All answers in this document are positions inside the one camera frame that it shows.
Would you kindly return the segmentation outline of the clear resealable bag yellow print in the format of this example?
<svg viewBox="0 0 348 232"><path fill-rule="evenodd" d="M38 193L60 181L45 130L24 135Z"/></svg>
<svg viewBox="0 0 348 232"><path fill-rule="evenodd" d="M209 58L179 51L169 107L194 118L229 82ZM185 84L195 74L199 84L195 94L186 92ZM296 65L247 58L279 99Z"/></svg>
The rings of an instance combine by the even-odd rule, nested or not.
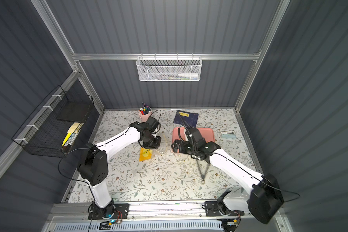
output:
<svg viewBox="0 0 348 232"><path fill-rule="evenodd" d="M143 148L142 143L138 141L138 144L141 146L140 153L139 153L139 161L145 161L152 159L155 155L163 155L168 151L169 145L168 140L164 134L161 135L161 143L159 148L155 149L148 149Z"/></svg>

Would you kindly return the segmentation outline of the metal tongs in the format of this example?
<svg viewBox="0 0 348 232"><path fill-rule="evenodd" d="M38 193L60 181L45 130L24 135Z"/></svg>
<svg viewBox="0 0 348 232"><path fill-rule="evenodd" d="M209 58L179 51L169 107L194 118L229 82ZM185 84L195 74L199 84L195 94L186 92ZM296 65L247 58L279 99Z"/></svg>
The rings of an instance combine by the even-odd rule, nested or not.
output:
<svg viewBox="0 0 348 232"><path fill-rule="evenodd" d="M196 165L197 165L197 170L199 172L199 176L201 178L201 183L204 184L210 164L208 164L204 160L196 160Z"/></svg>

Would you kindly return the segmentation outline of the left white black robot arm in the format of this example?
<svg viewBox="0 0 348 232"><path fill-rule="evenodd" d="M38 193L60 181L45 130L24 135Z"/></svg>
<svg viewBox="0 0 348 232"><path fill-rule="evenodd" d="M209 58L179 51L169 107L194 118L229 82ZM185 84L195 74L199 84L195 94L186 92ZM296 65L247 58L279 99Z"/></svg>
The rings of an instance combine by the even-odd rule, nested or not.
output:
<svg viewBox="0 0 348 232"><path fill-rule="evenodd" d="M159 148L161 137L156 135L159 129L160 123L153 117L149 117L145 122L136 121L121 133L103 142L89 145L87 152L82 154L77 171L91 191L94 212L101 213L102 218L110 219L116 212L105 180L109 171L108 160L133 143L138 143L145 149Z"/></svg>

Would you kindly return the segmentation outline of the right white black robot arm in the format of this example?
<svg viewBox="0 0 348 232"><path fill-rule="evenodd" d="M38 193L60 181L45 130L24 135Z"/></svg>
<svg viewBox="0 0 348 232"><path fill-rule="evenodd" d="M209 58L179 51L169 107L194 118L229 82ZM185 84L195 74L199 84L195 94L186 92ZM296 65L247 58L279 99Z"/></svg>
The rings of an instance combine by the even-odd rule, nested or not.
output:
<svg viewBox="0 0 348 232"><path fill-rule="evenodd" d="M217 199L217 210L221 215L246 211L259 222L268 224L285 202L273 175L263 175L246 167L220 145L206 140L197 128L175 128L171 147L174 153L189 155L220 169L246 192L243 196L234 196L230 190L225 191Z"/></svg>

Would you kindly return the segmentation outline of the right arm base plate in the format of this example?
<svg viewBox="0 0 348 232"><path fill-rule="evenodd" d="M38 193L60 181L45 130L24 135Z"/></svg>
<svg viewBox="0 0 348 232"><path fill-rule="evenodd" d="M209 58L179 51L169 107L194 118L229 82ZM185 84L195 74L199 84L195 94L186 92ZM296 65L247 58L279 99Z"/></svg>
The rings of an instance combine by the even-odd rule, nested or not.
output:
<svg viewBox="0 0 348 232"><path fill-rule="evenodd" d="M202 208L206 212L207 217L239 217L244 216L244 211L229 210L225 204L218 201L205 201Z"/></svg>

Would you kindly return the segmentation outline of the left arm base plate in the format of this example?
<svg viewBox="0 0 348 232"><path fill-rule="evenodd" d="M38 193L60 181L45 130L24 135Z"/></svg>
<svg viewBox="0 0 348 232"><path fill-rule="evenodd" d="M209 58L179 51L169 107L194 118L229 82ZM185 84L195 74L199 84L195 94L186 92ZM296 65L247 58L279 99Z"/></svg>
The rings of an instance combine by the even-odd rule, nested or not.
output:
<svg viewBox="0 0 348 232"><path fill-rule="evenodd" d="M127 219L129 209L129 204L110 203L105 208L100 208L95 203L92 203L88 207L88 220Z"/></svg>

